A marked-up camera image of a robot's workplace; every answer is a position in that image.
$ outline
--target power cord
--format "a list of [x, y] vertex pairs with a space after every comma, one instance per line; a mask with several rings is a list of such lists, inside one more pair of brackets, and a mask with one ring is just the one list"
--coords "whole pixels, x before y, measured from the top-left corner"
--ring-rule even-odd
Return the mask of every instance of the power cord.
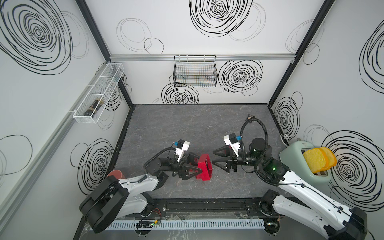
[[284, 146], [288, 147], [288, 145], [284, 142], [283, 138], [288, 142], [288, 138], [289, 138], [288, 134], [284, 134], [284, 135], [280, 134], [281, 142], [284, 144]]

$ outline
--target black cable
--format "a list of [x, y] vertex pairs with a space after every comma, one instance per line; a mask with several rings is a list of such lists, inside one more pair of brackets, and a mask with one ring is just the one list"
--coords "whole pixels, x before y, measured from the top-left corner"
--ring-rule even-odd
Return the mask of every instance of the black cable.
[[252, 170], [252, 171], [250, 171], [250, 172], [247, 172], [246, 170], [244, 170], [243, 165], [241, 165], [241, 168], [243, 169], [243, 171], [244, 171], [245, 173], [253, 173], [253, 172], [255, 172], [255, 170]]
[[175, 159], [173, 159], [173, 161], [171, 162], [171, 161], [170, 161], [170, 158], [169, 158], [169, 153], [170, 153], [170, 149], [169, 149], [169, 151], [168, 151], [167, 159], [168, 159], [169, 164], [173, 164], [173, 163], [175, 163]]
[[[128, 182], [122, 182], [122, 183], [120, 183], [120, 185], [121, 185], [121, 184], [124, 184], [124, 183], [128, 183]], [[129, 183], [132, 183], [132, 182], [129, 182]], [[133, 183], [135, 183], [135, 182], [133, 182]]]
[[241, 139], [239, 140], [239, 143], [240, 143], [240, 150], [241, 150], [241, 154], [242, 154], [242, 158], [243, 158], [243, 161], [245, 161], [245, 147], [244, 147], [244, 143], [243, 143], [243, 131], [245, 129], [245, 126], [252, 122], [252, 121], [255, 121], [255, 122], [258, 122], [260, 124], [260, 126], [263, 128], [263, 131], [264, 131], [264, 138], [265, 138], [265, 142], [264, 142], [264, 149], [263, 149], [263, 152], [260, 154], [260, 157], [256, 160], [256, 163], [255, 163], [255, 169], [251, 172], [247, 172], [244, 170], [243, 166], [242, 166], [242, 169], [244, 170], [244, 172], [246, 173], [253, 173], [255, 172], [256, 175], [261, 179], [263, 180], [264, 182], [270, 184], [270, 185], [273, 185], [273, 186], [276, 186], [274, 183], [272, 182], [269, 182], [267, 181], [266, 179], [264, 179], [259, 173], [258, 173], [258, 170], [257, 170], [257, 164], [260, 160], [262, 160], [264, 157], [265, 157], [265, 154], [266, 154], [266, 151], [268, 149], [268, 133], [267, 133], [267, 130], [266, 130], [266, 127], [264, 125], [264, 123], [262, 121], [260, 121], [259, 119], [257, 118], [250, 118], [248, 120], [245, 121], [245, 123], [243, 124], [243, 126], [241, 127], [241, 130], [240, 130], [240, 137]]
[[155, 156], [151, 157], [148, 161], [146, 161], [143, 165], [144, 168], [146, 168], [148, 166], [148, 164], [150, 162], [152, 162], [155, 158], [159, 157], [162, 153], [168, 151], [168, 150], [173, 150], [173, 151], [176, 151], [175, 148], [173, 147], [167, 147], [167, 148], [164, 148], [163, 150], [161, 150], [160, 152], [158, 152]]
[[242, 152], [242, 158], [243, 160], [245, 161], [245, 147], [244, 147], [244, 143], [243, 143], [243, 131], [245, 129], [245, 126], [252, 122], [252, 121], [256, 121], [260, 124], [260, 126], [263, 128], [263, 131], [264, 131], [264, 138], [265, 138], [265, 144], [264, 144], [264, 149], [263, 149], [263, 152], [262, 154], [260, 155], [259, 159], [257, 160], [257, 162], [261, 159], [263, 159], [265, 157], [265, 154], [266, 154], [266, 151], [268, 149], [268, 133], [267, 133], [267, 130], [266, 130], [266, 127], [264, 125], [264, 123], [262, 121], [260, 121], [259, 119], [257, 118], [250, 118], [248, 120], [245, 121], [245, 123], [243, 124], [243, 126], [241, 127], [241, 130], [240, 130], [240, 140], [239, 140], [239, 143], [240, 143], [240, 150]]

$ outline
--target black wire basket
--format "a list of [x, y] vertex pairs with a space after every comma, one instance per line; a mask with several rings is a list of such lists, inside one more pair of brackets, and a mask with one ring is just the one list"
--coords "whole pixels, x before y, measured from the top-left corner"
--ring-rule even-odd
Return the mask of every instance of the black wire basket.
[[178, 55], [174, 59], [175, 87], [216, 87], [218, 74], [215, 55]]

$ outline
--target wall shelf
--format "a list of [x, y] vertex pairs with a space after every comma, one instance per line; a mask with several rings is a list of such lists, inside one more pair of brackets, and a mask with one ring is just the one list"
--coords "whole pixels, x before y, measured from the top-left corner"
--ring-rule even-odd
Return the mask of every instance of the wall shelf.
[[73, 118], [78, 123], [97, 123], [124, 72], [121, 63], [108, 63]]

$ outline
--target bread slice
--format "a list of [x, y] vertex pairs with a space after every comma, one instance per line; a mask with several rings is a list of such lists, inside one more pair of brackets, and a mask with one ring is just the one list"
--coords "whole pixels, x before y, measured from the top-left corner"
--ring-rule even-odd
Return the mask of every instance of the bread slice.
[[329, 148], [326, 148], [326, 147], [321, 147], [320, 149], [323, 150], [325, 155], [327, 155], [327, 157], [328, 157], [329, 168], [336, 166], [337, 159], [336, 159], [336, 156], [333, 154], [333, 152]]
[[308, 150], [303, 153], [303, 156], [312, 173], [324, 171], [329, 165], [327, 155], [319, 148]]

